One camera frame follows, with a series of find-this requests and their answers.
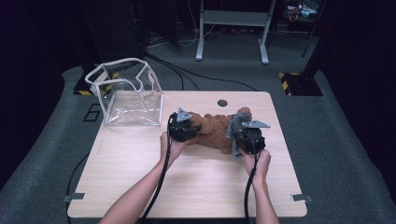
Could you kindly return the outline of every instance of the wooden table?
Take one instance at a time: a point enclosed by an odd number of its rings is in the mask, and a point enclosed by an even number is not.
[[[218,100],[226,100],[221,107]],[[291,194],[301,189],[294,172],[276,111],[267,92],[165,91],[161,127],[104,127],[99,129],[92,152],[78,182],[70,217],[102,217],[122,193],[142,178],[160,157],[160,135],[169,115],[181,107],[204,115],[231,115],[248,106],[253,119],[270,124],[262,129],[266,149],[272,154],[267,182],[279,217],[303,217],[306,206]],[[166,173],[163,187],[148,217],[244,217],[248,174],[241,159],[201,145],[187,146]],[[248,198],[249,214],[256,216],[254,194]]]

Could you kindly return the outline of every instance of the person's left hand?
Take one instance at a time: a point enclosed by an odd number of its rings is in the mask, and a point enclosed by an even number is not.
[[[165,162],[165,157],[166,157],[166,149],[168,148],[168,139],[167,139],[167,132],[164,132],[161,134],[160,141],[161,141],[161,162]],[[185,142],[178,142],[170,138],[170,144],[171,144],[171,156],[169,157],[169,162],[168,162],[168,169],[172,165],[172,163],[180,156],[181,151],[183,148],[190,142],[190,140],[185,141]]]

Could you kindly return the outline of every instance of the hand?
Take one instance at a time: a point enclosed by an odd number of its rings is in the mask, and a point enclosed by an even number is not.
[[[244,156],[245,167],[247,169],[247,174],[250,175],[251,169],[254,166],[254,155],[247,154],[244,150],[241,150],[242,155]],[[271,161],[271,154],[268,150],[263,149],[260,153],[257,154],[259,161],[256,166],[256,174],[258,178],[262,178],[265,181],[265,177],[268,174],[268,168]]]
[[[170,144],[172,146],[171,146],[171,156],[169,157],[169,162],[168,162],[168,167],[167,167],[168,169],[172,165],[172,163],[178,158],[178,156],[180,156],[183,148],[190,142],[190,140],[185,141],[185,142],[178,142],[178,141],[174,141],[172,139],[172,137],[169,137],[169,138],[170,138]],[[165,162],[166,149],[168,148],[168,133],[167,132],[164,132],[161,135],[160,141],[161,141],[160,162],[163,164]]]

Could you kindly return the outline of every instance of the clear plastic bin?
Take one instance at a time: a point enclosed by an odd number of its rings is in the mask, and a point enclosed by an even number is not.
[[[105,126],[161,126],[163,90],[145,61],[102,63],[85,76],[99,99]]]

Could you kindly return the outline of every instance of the person's right hand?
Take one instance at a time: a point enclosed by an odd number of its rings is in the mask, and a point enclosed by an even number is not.
[[[247,169],[247,174],[250,175],[251,170],[254,167],[254,155],[247,154],[244,150],[241,149],[242,155],[244,156],[245,167]],[[268,150],[263,149],[261,154],[257,154],[259,161],[256,166],[256,174],[255,176],[262,178],[265,181],[265,177],[268,174],[268,168],[271,162],[271,154]]]

